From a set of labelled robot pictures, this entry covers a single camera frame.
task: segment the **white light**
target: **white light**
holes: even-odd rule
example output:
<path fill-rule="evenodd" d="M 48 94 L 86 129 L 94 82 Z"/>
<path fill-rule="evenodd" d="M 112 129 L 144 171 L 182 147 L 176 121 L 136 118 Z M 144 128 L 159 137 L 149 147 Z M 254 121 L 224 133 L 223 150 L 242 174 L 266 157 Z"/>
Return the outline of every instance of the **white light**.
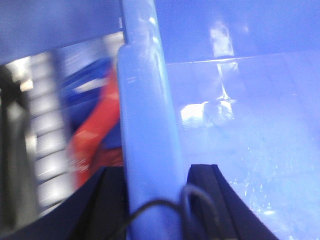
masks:
<path fill-rule="evenodd" d="M 275 213 L 275 211 L 271 211 L 271 210 L 263 212 L 264 215 L 272 215 L 274 213 Z"/>
<path fill-rule="evenodd" d="M 149 22 L 156 25 L 156 20 L 152 16 L 149 17 Z"/>

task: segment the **blue panel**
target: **blue panel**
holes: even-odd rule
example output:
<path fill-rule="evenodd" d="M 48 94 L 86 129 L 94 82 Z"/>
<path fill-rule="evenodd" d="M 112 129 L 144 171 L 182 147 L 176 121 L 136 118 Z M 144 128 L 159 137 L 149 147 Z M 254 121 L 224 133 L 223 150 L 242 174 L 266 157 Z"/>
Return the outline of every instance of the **blue panel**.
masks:
<path fill-rule="evenodd" d="M 164 56 L 169 63 L 320 49 L 318 0 L 155 3 Z"/>
<path fill-rule="evenodd" d="M 1 0 L 0 64 L 119 31 L 119 0 Z"/>
<path fill-rule="evenodd" d="M 175 199 L 190 164 L 217 164 L 279 239 L 320 239 L 320 2 L 155 0 L 166 68 L 153 4 L 123 0 L 131 210 Z M 166 213 L 132 239 L 178 240 Z"/>
<path fill-rule="evenodd" d="M 320 238 L 319 61 L 307 51 L 167 65 L 184 165 L 217 164 L 281 240 Z"/>

